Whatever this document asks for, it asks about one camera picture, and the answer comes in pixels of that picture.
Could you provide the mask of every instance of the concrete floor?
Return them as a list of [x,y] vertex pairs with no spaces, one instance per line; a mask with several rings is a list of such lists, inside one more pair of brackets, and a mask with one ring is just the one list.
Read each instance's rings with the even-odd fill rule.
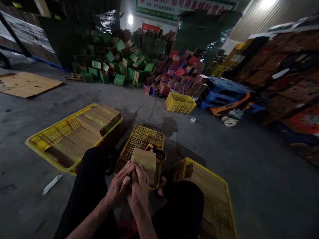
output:
[[[19,68],[65,81],[58,68],[33,63]],[[12,71],[0,70],[1,74]],[[32,134],[81,108],[102,102],[122,112],[126,134],[136,124],[165,134],[167,161],[188,156],[229,185],[239,238],[318,238],[319,173],[264,128],[241,121],[228,128],[209,111],[168,112],[165,99],[141,89],[67,82],[31,99],[0,94],[0,238],[52,238],[75,177],[28,148]]]

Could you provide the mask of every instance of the foot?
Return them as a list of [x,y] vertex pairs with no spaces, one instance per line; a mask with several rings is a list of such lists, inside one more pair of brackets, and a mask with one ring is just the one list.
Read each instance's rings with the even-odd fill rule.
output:
[[160,186],[158,188],[158,193],[160,196],[164,197],[163,195],[163,187],[165,186],[165,184],[167,183],[167,179],[164,176],[161,176],[160,178]]

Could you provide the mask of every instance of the person's leg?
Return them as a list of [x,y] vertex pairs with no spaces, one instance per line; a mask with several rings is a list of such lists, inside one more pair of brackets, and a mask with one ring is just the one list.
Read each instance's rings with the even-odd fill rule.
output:
[[[71,196],[54,239],[65,239],[98,205],[107,193],[105,171],[110,167],[109,153],[99,147],[87,150],[77,172]],[[118,238],[113,211],[102,222],[93,238]]]
[[158,238],[196,239],[204,212],[200,188],[190,181],[180,181],[167,183],[162,193],[167,203],[152,217]]

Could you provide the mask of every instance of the yellow crate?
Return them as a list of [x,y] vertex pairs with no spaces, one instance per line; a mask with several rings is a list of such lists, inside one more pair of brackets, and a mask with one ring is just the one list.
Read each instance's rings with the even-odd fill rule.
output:
[[[118,174],[118,172],[124,167],[124,165],[131,160],[133,151],[135,148],[145,150],[148,144],[153,144],[157,149],[164,149],[164,134],[159,133],[157,131],[151,130],[149,128],[135,125],[133,131],[131,132],[126,144],[116,161],[116,165],[114,168],[114,174]],[[155,172],[155,184],[156,187],[150,188],[151,190],[159,187],[160,181],[160,171],[161,171],[161,162],[156,161],[156,172]]]
[[[54,160],[49,154],[45,152],[46,149],[59,142],[62,138],[68,134],[75,131],[80,127],[80,123],[77,121],[76,117],[83,114],[85,111],[91,109],[97,104],[91,104],[84,109],[70,115],[69,117],[51,125],[50,127],[32,135],[26,140],[26,145],[29,146],[33,151],[43,157],[50,164],[55,166],[58,170],[62,172],[67,172],[72,175],[76,175],[76,171],[80,166],[82,157],[78,159],[71,167],[66,168],[56,160]],[[101,142],[107,137],[107,135],[117,128],[123,122],[123,117],[103,136],[97,141],[93,147],[99,146]]]
[[189,115],[196,103],[190,96],[170,92],[166,99],[166,107],[168,111]]
[[[204,214],[201,232],[206,237],[216,239],[238,239],[227,182],[190,158],[174,165],[173,172],[175,182],[191,181],[203,191]],[[203,180],[205,174],[210,175],[210,180]]]

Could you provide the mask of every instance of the cardboard sheet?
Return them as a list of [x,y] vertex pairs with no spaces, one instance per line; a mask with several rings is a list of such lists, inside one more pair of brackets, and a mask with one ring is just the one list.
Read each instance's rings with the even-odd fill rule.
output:
[[62,84],[62,81],[49,79],[28,72],[0,75],[0,92],[28,98],[41,94]]

